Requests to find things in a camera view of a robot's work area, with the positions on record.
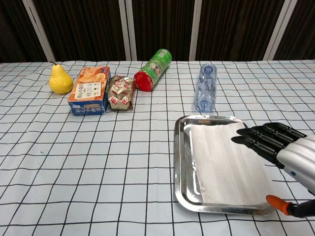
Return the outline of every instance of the red lid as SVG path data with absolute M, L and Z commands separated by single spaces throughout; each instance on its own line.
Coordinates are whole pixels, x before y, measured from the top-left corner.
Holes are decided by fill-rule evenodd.
M 134 75 L 134 82 L 138 89 L 144 92 L 150 92 L 153 89 L 152 78 L 143 71 L 139 71 Z

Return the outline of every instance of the dark curtain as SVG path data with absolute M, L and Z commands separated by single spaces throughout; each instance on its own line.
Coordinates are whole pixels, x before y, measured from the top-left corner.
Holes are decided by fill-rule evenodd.
M 21 0 L 0 0 L 0 62 L 46 61 Z
M 262 60 L 283 2 L 202 1 L 196 60 Z
M 315 59 L 315 0 L 299 0 L 285 29 L 275 60 Z
M 188 60 L 194 0 L 132 0 L 138 60 L 166 48 L 173 60 Z
M 118 0 L 33 0 L 56 60 L 125 60 Z

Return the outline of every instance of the snack box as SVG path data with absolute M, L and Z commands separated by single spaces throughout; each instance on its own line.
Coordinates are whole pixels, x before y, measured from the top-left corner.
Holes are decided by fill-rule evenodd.
M 83 67 L 68 99 L 75 116 L 102 115 L 106 112 L 109 67 Z

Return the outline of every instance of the yellow pear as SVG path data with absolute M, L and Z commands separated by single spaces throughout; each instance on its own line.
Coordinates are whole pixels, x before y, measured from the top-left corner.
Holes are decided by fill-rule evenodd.
M 67 93 L 73 87 L 72 78 L 65 72 L 60 64 L 55 64 L 51 70 L 49 87 L 58 94 Z

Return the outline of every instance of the foil snack package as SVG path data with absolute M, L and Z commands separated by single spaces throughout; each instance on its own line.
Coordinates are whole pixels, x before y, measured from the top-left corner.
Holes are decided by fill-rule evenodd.
M 110 80 L 108 101 L 113 110 L 132 109 L 135 85 L 133 78 L 114 75 Z

